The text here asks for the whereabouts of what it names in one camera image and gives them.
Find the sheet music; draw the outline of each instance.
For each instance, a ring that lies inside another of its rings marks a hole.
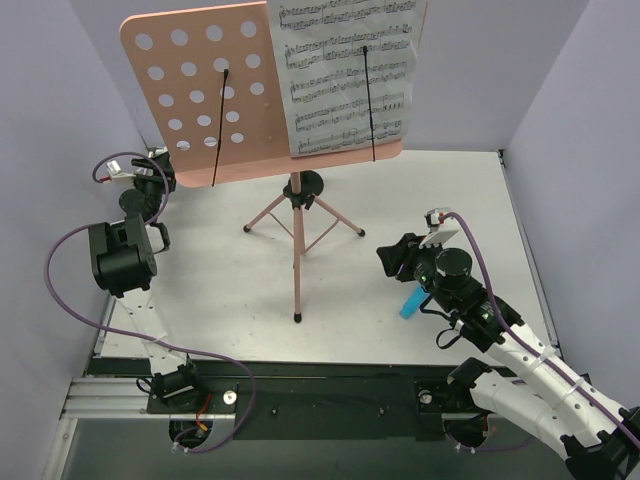
[[[371,145],[408,129],[427,0],[268,0],[291,156]]]

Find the orange wire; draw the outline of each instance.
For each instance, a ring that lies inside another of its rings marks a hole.
[[[198,427],[202,428],[205,431],[208,430],[208,428],[206,425],[202,425],[202,423],[200,423],[200,415],[204,413],[204,411],[207,409],[210,401],[211,401],[211,394],[208,393],[207,400],[204,402],[204,406],[200,409],[198,413],[196,413],[196,425],[198,425]]]

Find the blue object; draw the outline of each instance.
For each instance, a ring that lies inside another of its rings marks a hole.
[[[405,320],[409,320],[411,316],[416,313],[422,302],[429,298],[429,294],[425,292],[422,287],[418,287],[411,294],[409,299],[405,302],[400,310],[400,316]]]

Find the white table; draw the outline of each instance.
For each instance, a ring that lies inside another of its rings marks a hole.
[[[375,164],[320,170],[322,198],[364,228],[339,224],[302,261],[302,312],[293,322],[293,241],[266,217],[242,226],[282,191],[286,176],[178,189],[161,220],[171,250],[157,256],[152,281],[169,341],[239,360],[458,365],[483,358],[461,340],[442,351],[440,317],[398,311],[417,284],[385,277],[376,248],[405,232],[423,234],[423,215],[449,206],[463,215],[487,262],[496,293],[544,341],[549,337],[501,166],[494,153],[405,151]],[[290,202],[274,212],[292,228]],[[307,244],[333,221],[305,212]],[[464,233],[448,244],[470,251]],[[481,280],[474,260],[474,276]],[[116,306],[111,325],[133,329]],[[144,357],[139,341],[108,334],[103,357]]]

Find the red wire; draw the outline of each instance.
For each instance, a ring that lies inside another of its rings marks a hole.
[[[202,428],[202,423],[200,423],[200,415],[204,413],[204,411],[207,409],[207,407],[209,406],[209,402],[211,401],[211,394],[208,393],[207,394],[207,400],[204,402],[204,406],[200,409],[200,411],[198,413],[196,413],[196,425],[198,425],[198,427]]]

